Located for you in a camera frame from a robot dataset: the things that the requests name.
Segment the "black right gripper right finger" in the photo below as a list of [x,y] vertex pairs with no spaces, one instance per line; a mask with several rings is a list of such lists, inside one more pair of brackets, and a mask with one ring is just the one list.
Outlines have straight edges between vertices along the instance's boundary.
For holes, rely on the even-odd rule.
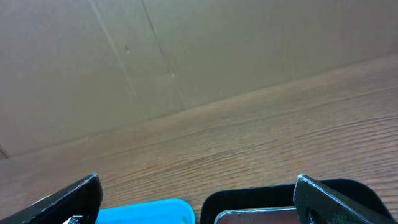
[[300,223],[393,224],[396,222],[302,174],[297,177],[295,184],[294,204]]

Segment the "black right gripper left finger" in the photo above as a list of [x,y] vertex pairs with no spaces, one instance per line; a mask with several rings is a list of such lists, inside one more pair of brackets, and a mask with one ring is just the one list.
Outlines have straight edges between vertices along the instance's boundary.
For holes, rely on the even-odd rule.
[[90,174],[1,220],[1,224],[94,224],[103,199],[98,174]]

